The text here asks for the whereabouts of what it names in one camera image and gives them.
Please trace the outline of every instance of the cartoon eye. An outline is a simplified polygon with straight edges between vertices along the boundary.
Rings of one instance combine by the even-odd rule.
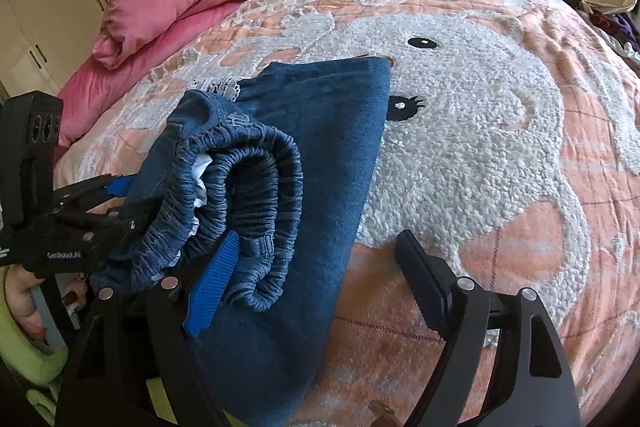
[[[427,37],[413,37],[407,41],[407,44],[414,48],[428,48],[430,50],[437,48],[438,43],[428,39]]]
[[[420,105],[422,102],[424,100],[420,100],[417,96],[407,98],[392,94],[386,107],[387,121],[400,122],[413,118],[418,113],[418,109],[424,107]]]

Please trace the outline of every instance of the blue gripper pad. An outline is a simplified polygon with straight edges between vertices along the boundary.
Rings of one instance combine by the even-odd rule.
[[[231,230],[189,293],[183,327],[191,338],[197,337],[200,330],[211,324],[239,257],[240,237]]]

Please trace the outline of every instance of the silver bolt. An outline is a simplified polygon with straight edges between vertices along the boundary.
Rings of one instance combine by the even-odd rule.
[[[165,277],[162,279],[160,285],[165,290],[173,290],[178,285],[178,278],[173,276]]]
[[[527,301],[534,301],[538,298],[538,294],[535,290],[531,288],[523,288],[522,296],[527,299]]]
[[[113,297],[113,288],[109,288],[108,286],[98,292],[98,299],[101,301],[108,301],[111,297]]]
[[[458,279],[458,286],[460,286],[463,290],[471,291],[476,287],[476,283],[474,283],[473,279],[469,279],[469,277],[461,277]]]

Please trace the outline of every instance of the black handle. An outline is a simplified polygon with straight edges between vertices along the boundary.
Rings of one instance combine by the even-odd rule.
[[[46,64],[48,62],[47,57],[44,56],[44,53],[40,49],[40,46],[37,44],[36,44],[36,49],[38,50],[38,53],[40,54],[40,56],[42,57],[42,60],[44,60],[44,63]]]
[[[33,54],[33,52],[31,50],[29,50],[29,54],[31,55],[31,58],[33,59],[33,62],[36,63],[36,66],[38,67],[39,70],[42,69],[42,66],[40,65],[40,63],[37,61],[36,56]]]
[[[100,0],[95,0],[98,3],[98,6],[100,6],[100,10],[104,12],[104,6],[102,6],[102,3],[100,2]]]

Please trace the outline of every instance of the cartoon character face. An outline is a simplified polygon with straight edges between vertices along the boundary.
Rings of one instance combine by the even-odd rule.
[[[235,66],[212,64],[208,74],[226,76],[216,89],[230,75],[254,76],[277,50],[300,49],[293,63],[388,58],[385,132],[358,240],[377,247],[411,229],[462,276],[463,241],[551,200],[564,218],[565,259],[537,289],[559,323],[584,287],[590,241],[560,170],[564,106],[542,61],[465,14],[374,14],[336,26],[331,14],[312,10],[282,25],[276,38],[238,41],[250,49]]]

